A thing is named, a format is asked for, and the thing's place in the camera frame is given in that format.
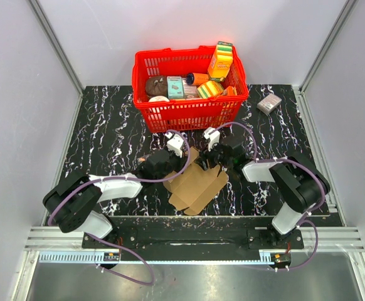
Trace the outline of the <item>small clear plastic packet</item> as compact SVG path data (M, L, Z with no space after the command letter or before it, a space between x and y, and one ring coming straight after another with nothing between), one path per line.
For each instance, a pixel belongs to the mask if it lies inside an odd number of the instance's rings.
M138 158L138 163L140 164L140 163L143 163L143 162L145 162L147 160L147 157L140 157L140 158Z

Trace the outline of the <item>brown cardboard box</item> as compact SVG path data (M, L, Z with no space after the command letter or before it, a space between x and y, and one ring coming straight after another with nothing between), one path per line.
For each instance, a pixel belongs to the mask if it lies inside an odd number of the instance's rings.
M228 175L214 167L204 171L194 161L199 151L190 148L189 166L178 177L164 181L164 187L171 193L169 204L189 216L196 216L226 186Z

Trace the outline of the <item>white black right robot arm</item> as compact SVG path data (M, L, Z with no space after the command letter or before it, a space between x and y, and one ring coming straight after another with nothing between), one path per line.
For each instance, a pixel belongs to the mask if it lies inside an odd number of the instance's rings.
M318 208L330 193L328 180L300 153L273 159L251 159L240 144L216 143L199 152L195 160L203 170L219 166L237 181L273 182L284 200L272 219L267 241L274 248L288 243L289 233L300 225L306 214Z

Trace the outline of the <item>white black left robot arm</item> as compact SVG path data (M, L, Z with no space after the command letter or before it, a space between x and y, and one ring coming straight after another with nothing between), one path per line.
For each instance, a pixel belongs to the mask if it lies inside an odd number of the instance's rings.
M50 213L48 224L56 224L61 232L81 231L96 236L104 248L116 244L118 234L111 221L95 211L102 201L136 198L151 185L168 181L186 168L187 154L157 150L141 162L137 169L120 176L100 177L73 171L43 198Z

